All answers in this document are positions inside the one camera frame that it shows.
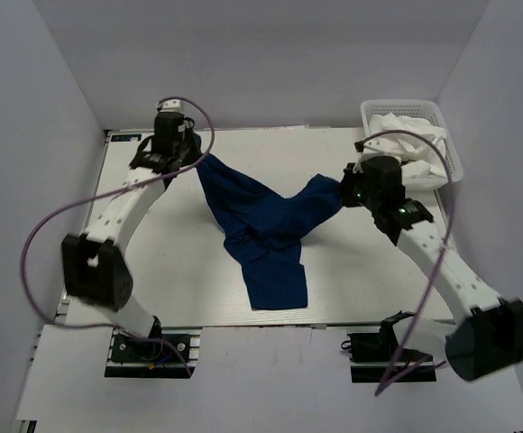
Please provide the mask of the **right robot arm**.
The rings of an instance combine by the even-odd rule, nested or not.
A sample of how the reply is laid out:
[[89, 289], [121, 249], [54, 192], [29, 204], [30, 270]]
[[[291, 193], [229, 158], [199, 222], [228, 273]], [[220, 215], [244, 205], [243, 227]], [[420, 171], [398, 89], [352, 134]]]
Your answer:
[[448, 246], [433, 215], [407, 197], [395, 159], [348, 163], [340, 195], [343, 207], [368, 209], [375, 226], [427, 277], [421, 303], [436, 291], [453, 317], [451, 325], [423, 319], [421, 304], [382, 320], [380, 347], [391, 364], [415, 351], [473, 382], [523, 362], [523, 301], [503, 298]]

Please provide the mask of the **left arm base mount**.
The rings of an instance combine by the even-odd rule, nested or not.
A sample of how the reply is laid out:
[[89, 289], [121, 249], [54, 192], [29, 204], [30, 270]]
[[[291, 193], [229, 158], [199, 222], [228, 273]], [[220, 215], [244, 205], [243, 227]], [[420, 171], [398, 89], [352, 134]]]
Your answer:
[[[193, 373], [200, 347], [199, 329], [164, 329], [169, 341]], [[174, 351], [164, 344], [138, 344], [114, 332], [106, 359], [105, 378], [188, 379], [190, 375]]]

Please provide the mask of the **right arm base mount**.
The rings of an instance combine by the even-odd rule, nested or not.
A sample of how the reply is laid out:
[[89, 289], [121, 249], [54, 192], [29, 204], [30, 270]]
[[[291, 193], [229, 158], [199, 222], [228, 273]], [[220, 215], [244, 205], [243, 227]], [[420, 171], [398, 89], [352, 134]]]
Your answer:
[[[352, 383], [379, 382], [393, 354], [393, 348], [382, 342], [379, 333], [352, 333], [340, 348], [349, 355]], [[398, 382], [435, 382], [436, 371], [432, 357]]]

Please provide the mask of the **blue t shirt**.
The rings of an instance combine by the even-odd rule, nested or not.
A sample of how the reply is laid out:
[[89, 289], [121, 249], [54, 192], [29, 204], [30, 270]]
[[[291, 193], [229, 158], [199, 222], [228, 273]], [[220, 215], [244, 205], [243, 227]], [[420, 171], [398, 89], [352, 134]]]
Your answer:
[[341, 209], [339, 182], [317, 174], [299, 193], [284, 198], [214, 155], [197, 166], [197, 174], [225, 234], [224, 247], [241, 266], [251, 307], [305, 308], [301, 240]]

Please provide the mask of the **white t shirt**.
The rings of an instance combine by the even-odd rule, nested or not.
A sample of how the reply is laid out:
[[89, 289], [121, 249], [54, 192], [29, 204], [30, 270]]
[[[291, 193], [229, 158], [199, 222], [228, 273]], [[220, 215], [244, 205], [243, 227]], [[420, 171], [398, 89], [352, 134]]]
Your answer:
[[[368, 135], [389, 130], [407, 130], [428, 139], [445, 157], [446, 129], [428, 120], [409, 116], [373, 115]], [[418, 138], [407, 134], [387, 134], [370, 140], [377, 156], [391, 156], [402, 170], [402, 183], [411, 190], [436, 190], [447, 182], [444, 164], [436, 153]]]

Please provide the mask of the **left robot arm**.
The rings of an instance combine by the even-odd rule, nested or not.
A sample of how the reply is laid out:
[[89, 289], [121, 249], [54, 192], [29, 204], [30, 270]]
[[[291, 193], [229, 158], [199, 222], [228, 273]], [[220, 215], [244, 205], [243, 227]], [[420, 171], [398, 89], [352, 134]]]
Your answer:
[[133, 276], [124, 256], [135, 230], [172, 182], [163, 176], [201, 156], [193, 125], [180, 111], [160, 111], [154, 134], [141, 142], [130, 161], [125, 191], [112, 197], [82, 234], [66, 235], [61, 243], [67, 294], [133, 335], [133, 350], [145, 360], [162, 352], [161, 323], [134, 297]]

